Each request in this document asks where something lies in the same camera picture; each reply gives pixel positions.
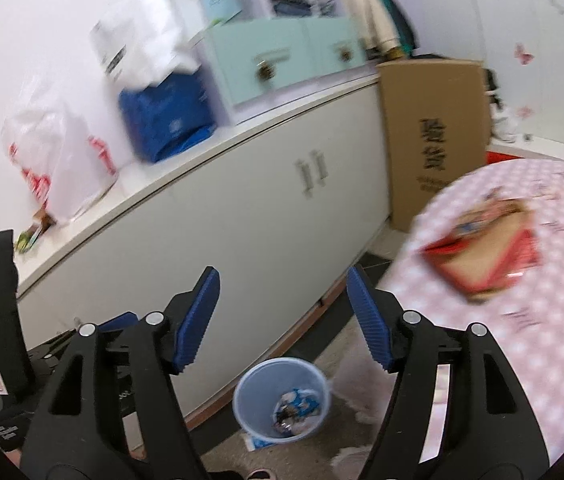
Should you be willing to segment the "pink slipper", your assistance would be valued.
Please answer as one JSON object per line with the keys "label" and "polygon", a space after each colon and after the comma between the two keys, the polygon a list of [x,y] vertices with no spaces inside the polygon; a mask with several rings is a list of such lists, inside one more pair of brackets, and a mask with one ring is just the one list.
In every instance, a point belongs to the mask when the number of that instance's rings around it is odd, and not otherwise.
{"label": "pink slipper", "polygon": [[276,480],[276,474],[270,469],[260,468],[250,472],[246,480]]}

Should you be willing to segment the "trash wrappers inside bin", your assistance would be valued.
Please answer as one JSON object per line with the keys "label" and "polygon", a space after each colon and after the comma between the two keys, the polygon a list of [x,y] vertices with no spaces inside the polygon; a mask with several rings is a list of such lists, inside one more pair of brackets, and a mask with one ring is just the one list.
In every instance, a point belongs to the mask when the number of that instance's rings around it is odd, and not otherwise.
{"label": "trash wrappers inside bin", "polygon": [[284,393],[273,412],[273,428],[284,438],[306,434],[317,426],[322,414],[318,393],[297,389]]}

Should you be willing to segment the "white low cabinet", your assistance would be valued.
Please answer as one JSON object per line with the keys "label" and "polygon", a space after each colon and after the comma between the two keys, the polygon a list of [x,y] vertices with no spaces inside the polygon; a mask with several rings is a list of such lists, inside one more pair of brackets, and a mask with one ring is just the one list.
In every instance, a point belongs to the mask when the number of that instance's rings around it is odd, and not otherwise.
{"label": "white low cabinet", "polygon": [[213,266],[219,301],[175,380],[183,413],[198,422],[311,318],[388,214],[371,76],[126,168],[101,203],[17,259],[25,342],[160,310]]}

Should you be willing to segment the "black handheld device left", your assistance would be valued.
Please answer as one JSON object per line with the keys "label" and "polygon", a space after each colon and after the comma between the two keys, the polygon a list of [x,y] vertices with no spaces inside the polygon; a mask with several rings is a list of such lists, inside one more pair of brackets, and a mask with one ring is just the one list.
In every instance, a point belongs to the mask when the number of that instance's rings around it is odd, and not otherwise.
{"label": "black handheld device left", "polygon": [[17,307],[18,273],[14,264],[13,232],[0,231],[0,448],[22,448],[52,365],[53,352],[43,344],[35,353],[26,348]]}

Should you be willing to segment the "red snack wrapper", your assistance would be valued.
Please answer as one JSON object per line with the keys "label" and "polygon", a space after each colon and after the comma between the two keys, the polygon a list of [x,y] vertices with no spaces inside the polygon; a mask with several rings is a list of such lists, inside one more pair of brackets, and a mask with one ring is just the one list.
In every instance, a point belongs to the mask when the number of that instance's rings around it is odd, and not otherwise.
{"label": "red snack wrapper", "polygon": [[524,200],[492,191],[420,255],[465,299],[484,302],[540,265],[534,212]]}

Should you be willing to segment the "white red plastic bag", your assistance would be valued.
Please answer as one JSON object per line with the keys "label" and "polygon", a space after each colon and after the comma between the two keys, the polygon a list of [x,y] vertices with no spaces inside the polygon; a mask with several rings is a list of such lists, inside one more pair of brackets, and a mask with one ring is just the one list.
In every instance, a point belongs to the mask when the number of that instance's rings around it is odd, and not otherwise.
{"label": "white red plastic bag", "polygon": [[105,141],[40,76],[24,83],[1,140],[36,203],[58,224],[81,216],[117,180]]}

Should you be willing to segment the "pink checkered bed blanket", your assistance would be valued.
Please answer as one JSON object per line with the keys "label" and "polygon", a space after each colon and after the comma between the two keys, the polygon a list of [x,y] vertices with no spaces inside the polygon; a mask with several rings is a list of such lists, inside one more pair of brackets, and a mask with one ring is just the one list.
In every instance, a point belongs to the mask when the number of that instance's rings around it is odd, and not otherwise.
{"label": "pink checkered bed blanket", "polygon": [[[526,200],[535,213],[538,266],[511,288],[471,304],[420,255],[490,191]],[[514,159],[455,180],[413,220],[409,236],[376,287],[436,325],[481,322],[495,336],[538,419],[549,458],[564,453],[564,162]]]}

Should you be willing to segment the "tall brown cardboard box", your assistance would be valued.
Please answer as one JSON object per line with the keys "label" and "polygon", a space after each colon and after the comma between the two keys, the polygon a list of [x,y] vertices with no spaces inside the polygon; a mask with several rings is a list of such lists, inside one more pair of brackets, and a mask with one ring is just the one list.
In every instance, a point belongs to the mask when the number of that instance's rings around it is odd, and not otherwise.
{"label": "tall brown cardboard box", "polygon": [[407,232],[450,183],[486,164],[491,118],[483,65],[424,58],[378,66],[390,224]]}

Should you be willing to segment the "blue shopping bag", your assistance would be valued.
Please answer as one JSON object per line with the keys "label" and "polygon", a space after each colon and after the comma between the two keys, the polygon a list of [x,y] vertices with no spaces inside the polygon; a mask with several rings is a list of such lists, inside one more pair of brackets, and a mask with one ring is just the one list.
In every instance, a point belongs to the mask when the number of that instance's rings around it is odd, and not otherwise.
{"label": "blue shopping bag", "polygon": [[157,86],[122,90],[118,107],[134,151],[151,164],[193,148],[217,127],[198,73],[174,73]]}

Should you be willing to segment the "light blue trash bin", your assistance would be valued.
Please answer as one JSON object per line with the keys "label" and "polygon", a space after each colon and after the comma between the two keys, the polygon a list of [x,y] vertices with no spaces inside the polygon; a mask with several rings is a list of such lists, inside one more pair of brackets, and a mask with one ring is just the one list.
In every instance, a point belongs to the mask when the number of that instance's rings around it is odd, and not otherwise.
{"label": "light blue trash bin", "polygon": [[251,368],[233,393],[233,415],[252,438],[287,444],[315,434],[331,408],[325,374],[311,362],[276,358]]}

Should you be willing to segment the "red storage box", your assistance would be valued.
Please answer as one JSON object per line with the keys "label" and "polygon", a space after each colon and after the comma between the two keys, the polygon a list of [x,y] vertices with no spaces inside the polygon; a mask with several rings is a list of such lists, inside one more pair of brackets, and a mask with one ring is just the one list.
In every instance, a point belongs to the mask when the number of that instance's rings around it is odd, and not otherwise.
{"label": "red storage box", "polygon": [[493,165],[493,164],[498,164],[498,162],[507,162],[508,160],[515,160],[515,159],[520,159],[520,156],[501,153],[501,152],[488,151],[486,164]]}

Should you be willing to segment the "mint drawer shelf unit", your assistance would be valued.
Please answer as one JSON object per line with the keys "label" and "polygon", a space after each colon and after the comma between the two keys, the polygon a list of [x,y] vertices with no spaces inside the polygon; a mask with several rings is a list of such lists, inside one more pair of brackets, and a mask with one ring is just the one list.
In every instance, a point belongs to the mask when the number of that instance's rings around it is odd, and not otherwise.
{"label": "mint drawer shelf unit", "polygon": [[202,0],[193,40],[219,125],[236,126],[373,72],[343,0]]}

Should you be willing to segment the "hanging clothes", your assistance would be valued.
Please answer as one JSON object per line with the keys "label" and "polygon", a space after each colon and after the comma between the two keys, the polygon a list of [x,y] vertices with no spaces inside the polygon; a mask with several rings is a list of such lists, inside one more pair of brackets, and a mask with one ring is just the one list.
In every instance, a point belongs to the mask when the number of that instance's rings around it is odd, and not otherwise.
{"label": "hanging clothes", "polygon": [[343,0],[369,58],[410,58],[418,37],[394,0]]}

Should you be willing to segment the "white paper bag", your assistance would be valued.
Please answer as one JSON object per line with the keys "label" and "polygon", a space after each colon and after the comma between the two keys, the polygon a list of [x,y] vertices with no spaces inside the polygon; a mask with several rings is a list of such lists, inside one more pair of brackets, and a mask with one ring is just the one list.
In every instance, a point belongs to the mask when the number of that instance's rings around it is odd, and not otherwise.
{"label": "white paper bag", "polygon": [[158,86],[200,68],[171,0],[122,0],[96,22],[90,40],[106,78],[120,90]]}

